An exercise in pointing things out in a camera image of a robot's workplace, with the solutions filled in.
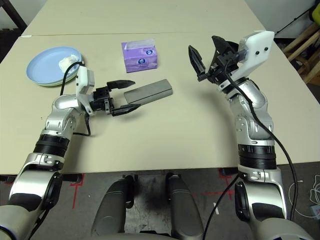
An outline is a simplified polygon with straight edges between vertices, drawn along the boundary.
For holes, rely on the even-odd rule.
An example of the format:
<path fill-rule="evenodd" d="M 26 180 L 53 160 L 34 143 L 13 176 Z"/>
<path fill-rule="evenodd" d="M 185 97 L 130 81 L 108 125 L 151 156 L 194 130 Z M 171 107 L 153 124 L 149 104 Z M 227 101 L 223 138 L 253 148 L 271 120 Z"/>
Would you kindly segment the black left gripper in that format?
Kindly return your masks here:
<path fill-rule="evenodd" d="M 106 83 L 107 86 L 97 88 L 93 93 L 93 99 L 89 102 L 91 109 L 94 112 L 104 111 L 108 115 L 113 117 L 128 114 L 138 109 L 140 104 L 126 104 L 119 108 L 115 108 L 114 100 L 110 96 L 110 90 L 112 89 L 124 89 L 134 85 L 132 80 L 115 80 Z"/>

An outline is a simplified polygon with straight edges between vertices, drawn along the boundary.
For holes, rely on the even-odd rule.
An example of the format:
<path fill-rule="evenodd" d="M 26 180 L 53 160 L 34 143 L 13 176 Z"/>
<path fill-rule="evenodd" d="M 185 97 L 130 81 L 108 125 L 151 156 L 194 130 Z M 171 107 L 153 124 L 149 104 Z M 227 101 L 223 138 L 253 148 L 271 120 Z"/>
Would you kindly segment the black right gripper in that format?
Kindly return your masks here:
<path fill-rule="evenodd" d="M 206 72 L 201 55 L 191 45 L 188 46 L 188 55 L 199 82 L 208 80 L 213 84 L 220 85 L 228 79 L 233 71 L 239 69 L 238 63 L 244 59 L 244 51 L 237 52 L 237 43 L 227 41 L 220 36 L 213 35 L 211 38 L 216 52 L 220 55 L 214 59 L 208 72 Z"/>

